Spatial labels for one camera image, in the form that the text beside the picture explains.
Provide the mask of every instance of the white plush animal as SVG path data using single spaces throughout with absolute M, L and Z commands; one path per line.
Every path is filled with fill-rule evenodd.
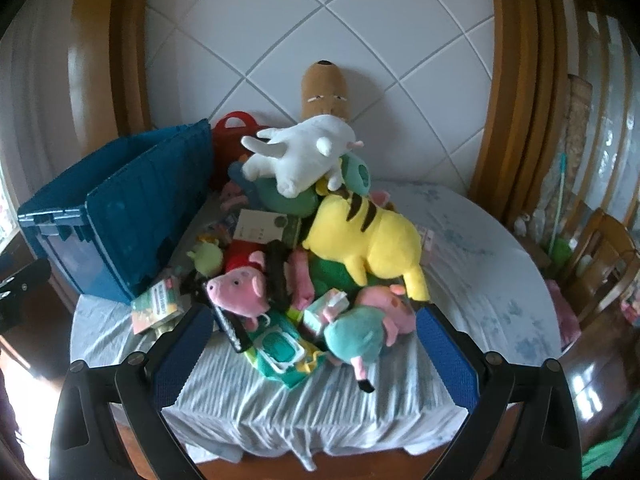
M 283 130 L 268 128 L 257 135 L 269 141 L 242 138 L 242 145 L 254 152 L 242 173 L 250 181 L 274 176 L 278 192 L 286 198 L 297 197 L 322 176 L 331 191 L 338 189 L 343 183 L 340 157 L 363 146 L 351 127 L 332 115 L 311 117 Z

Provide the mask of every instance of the toy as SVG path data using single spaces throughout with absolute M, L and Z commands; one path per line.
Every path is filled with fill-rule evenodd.
M 230 209 L 243 205 L 249 205 L 249 199 L 242 192 L 242 188 L 230 180 L 220 191 L 220 209 L 227 213 Z
M 399 334 L 415 332 L 415 312 L 398 296 L 405 293 L 404 286 L 366 286 L 357 295 L 355 304 L 373 306 L 382 310 L 398 327 Z
M 398 327 L 382 310 L 371 306 L 357 305 L 337 318 L 325 309 L 324 316 L 329 321 L 324 329 L 327 348 L 353 366 L 361 390 L 373 392 L 366 366 L 376 361 L 384 345 L 396 342 Z
M 249 256 L 251 262 L 260 261 L 260 251 Z M 206 285 L 209 300 L 224 310 L 246 318 L 244 326 L 252 332 L 258 328 L 258 316 L 270 308 L 267 302 L 266 278 L 255 267 L 236 267 L 209 280 Z
M 318 209 L 320 201 L 313 187 L 305 189 L 295 198 L 286 198 L 278 193 L 275 178 L 258 178 L 254 184 L 260 202 L 269 211 L 307 218 Z
M 311 187 L 323 175 L 328 177 L 329 190 L 342 185 L 339 159 L 352 148 L 363 146 L 354 131 L 343 120 L 320 115 L 290 128 L 269 128 L 258 133 L 268 142 L 243 137 L 242 145 L 254 154 L 242 166 L 247 180 L 259 177 L 276 178 L 278 192 L 295 198 Z
M 412 300 L 430 298 L 415 226 L 358 194 L 325 197 L 302 246 L 325 260 L 343 263 L 359 286 L 367 285 L 369 270 L 384 280 L 402 276 Z
M 206 285 L 211 303 L 246 318 L 245 327 L 252 332 L 257 318 L 270 308 L 286 312 L 289 305 L 302 310 L 313 300 L 313 286 L 308 276 L 306 255 L 292 253 L 285 262 L 286 247 L 276 240 L 264 249 L 251 252 L 251 242 L 234 240 L 229 247 L 233 255 L 226 273 L 209 280 Z
M 349 298 L 354 299 L 361 289 L 340 262 L 323 260 L 312 254 L 309 258 L 308 268 L 316 298 L 320 298 L 331 288 L 337 288 L 346 292 Z M 379 282 L 377 277 L 367 274 L 367 285 L 377 285 Z
M 242 193 L 244 193 L 249 208 L 256 210 L 263 209 L 264 206 L 262 205 L 262 201 L 260 200 L 255 184 L 245 179 L 244 174 L 242 174 L 242 165 L 243 163 L 238 160 L 232 162 L 229 165 L 227 174 L 229 178 L 242 190 Z
M 324 310 L 330 309 L 333 316 L 344 312 L 349 307 L 347 294 L 336 288 L 332 288 L 323 294 L 322 297 L 315 300 L 305 311 L 302 317 L 301 330 L 304 330 L 314 340 L 322 336 L 322 331 L 328 323 L 324 316 Z
M 302 120 L 330 114 L 343 121 L 350 118 L 347 82 L 331 61 L 313 63 L 302 78 Z
M 258 329 L 249 334 L 254 346 L 244 355 L 267 379 L 293 388 L 324 362 L 325 355 L 305 341 L 292 323 L 278 312 L 260 319 Z
M 222 271 L 224 256 L 219 244 L 218 240 L 200 242 L 187 253 L 195 269 L 206 278 L 213 278 Z

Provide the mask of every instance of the screw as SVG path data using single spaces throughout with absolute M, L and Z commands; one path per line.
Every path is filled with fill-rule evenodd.
M 502 364 L 502 356 L 498 354 L 498 352 L 487 352 L 485 359 L 489 364 L 493 366 Z
M 555 359 L 549 359 L 546 361 L 546 367 L 549 368 L 552 372 L 560 371 L 560 363 Z
M 132 366 L 139 365 L 142 361 L 145 360 L 145 354 L 143 352 L 133 352 L 129 357 L 127 357 L 127 363 Z
M 82 359 L 78 359 L 78 361 L 73 361 L 71 366 L 69 367 L 69 371 L 76 373 L 84 368 L 84 361 Z

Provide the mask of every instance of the red handle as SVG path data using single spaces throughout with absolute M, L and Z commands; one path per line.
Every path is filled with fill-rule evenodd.
M 226 130 L 226 122 L 229 119 L 240 119 L 248 128 L 258 128 L 258 123 L 251 114 L 247 112 L 231 112 L 220 119 L 213 127 L 214 132 L 223 132 Z

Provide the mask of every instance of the blue gripper pad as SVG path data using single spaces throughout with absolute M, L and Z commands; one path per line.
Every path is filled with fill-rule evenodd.
M 202 308 L 171 346 L 153 376 L 153 400 L 158 410 L 175 403 L 212 332 L 211 309 Z
M 432 308 L 423 307 L 416 313 L 418 339 L 436 367 L 449 395 L 457 406 L 473 411 L 480 400 L 478 374 L 452 338 L 455 329 L 446 319 L 449 331 Z

